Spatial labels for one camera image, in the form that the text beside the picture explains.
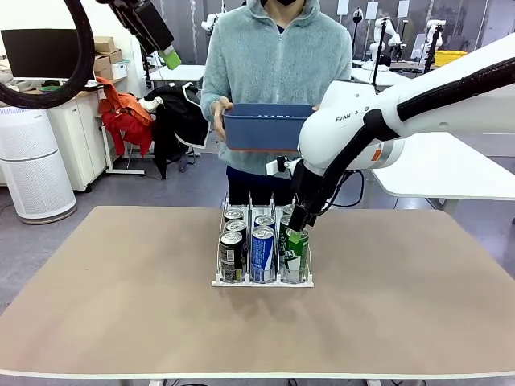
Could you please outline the person's right hand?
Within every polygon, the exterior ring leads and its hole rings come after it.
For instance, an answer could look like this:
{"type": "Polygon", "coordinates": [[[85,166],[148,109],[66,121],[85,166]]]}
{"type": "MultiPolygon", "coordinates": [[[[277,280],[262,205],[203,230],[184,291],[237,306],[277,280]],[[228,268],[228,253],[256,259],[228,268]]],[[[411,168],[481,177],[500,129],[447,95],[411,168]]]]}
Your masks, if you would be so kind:
{"type": "Polygon", "coordinates": [[[223,96],[218,101],[212,103],[212,114],[215,131],[217,132],[222,142],[225,142],[226,140],[223,114],[226,110],[231,110],[232,108],[233,103],[226,96],[223,96]]]}

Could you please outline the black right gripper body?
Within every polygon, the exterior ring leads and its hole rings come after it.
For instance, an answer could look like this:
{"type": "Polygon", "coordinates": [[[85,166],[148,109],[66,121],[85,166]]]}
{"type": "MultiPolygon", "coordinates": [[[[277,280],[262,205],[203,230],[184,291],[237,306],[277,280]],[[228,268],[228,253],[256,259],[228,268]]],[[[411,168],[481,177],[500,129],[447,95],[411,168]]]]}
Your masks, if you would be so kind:
{"type": "Polygon", "coordinates": [[[304,162],[297,162],[292,177],[295,204],[305,209],[321,209],[322,199],[319,197],[321,182],[321,176],[308,170],[304,162]]]}

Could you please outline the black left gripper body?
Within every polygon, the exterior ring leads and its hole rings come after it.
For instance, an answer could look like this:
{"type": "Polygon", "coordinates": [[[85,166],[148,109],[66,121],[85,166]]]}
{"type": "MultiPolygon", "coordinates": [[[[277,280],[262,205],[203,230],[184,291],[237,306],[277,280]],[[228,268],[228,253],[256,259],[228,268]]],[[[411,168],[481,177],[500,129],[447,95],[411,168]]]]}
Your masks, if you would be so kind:
{"type": "Polygon", "coordinates": [[[121,1],[120,14],[147,53],[172,49],[173,34],[152,1],[121,1]]]}

